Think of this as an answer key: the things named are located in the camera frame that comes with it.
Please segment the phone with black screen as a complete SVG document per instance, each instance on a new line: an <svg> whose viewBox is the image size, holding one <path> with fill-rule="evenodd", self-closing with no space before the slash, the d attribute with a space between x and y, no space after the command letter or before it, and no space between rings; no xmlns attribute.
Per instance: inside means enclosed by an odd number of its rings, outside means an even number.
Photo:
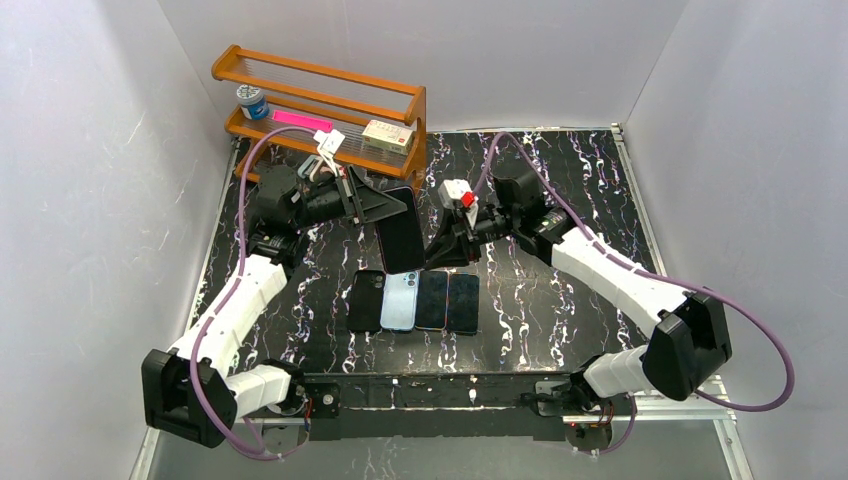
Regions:
<svg viewBox="0 0 848 480"><path fill-rule="evenodd" d="M422 271L417 293L414 326L418 330L444 330L447 323L449 273Z"/></svg>

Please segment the light blue phone case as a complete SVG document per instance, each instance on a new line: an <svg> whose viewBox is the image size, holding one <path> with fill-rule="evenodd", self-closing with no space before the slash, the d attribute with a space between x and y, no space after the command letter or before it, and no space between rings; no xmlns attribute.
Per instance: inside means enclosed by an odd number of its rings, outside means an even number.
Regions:
<svg viewBox="0 0 848 480"><path fill-rule="evenodd" d="M384 330L409 332L414 328L419 274L406 272L385 277L380 326Z"/></svg>

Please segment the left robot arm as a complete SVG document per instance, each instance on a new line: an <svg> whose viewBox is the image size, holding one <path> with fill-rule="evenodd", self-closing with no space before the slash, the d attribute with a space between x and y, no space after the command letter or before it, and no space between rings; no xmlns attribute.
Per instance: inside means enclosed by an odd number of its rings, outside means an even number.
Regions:
<svg viewBox="0 0 848 480"><path fill-rule="evenodd" d="M242 185L236 268L198 322L167 349L151 350L141 364L147 425L207 448L227 441L246 456L269 459L264 447L245 444L232 428L293 398L302 374L291 363L271 360L233 375L235 354L301 265L309 229L337 219L377 223L408 210L368 185L356 167L309 179L278 166L262 173L254 189Z"/></svg>

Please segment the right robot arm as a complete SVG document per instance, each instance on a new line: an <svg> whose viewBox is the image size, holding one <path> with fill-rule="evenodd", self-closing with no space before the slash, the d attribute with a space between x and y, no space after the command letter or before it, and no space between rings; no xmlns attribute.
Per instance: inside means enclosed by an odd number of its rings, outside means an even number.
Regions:
<svg viewBox="0 0 848 480"><path fill-rule="evenodd" d="M425 251L425 266L467 266L480 259L484 245L511 237L624 313L648 341L595 356L572 374L572 393L583 404L651 390L682 401L730 359L719 301L649 278L640 265L582 231L564 209L546 205L534 173L498 179L495 190L497 203L482 204L467 181L442 182L443 220Z"/></svg>

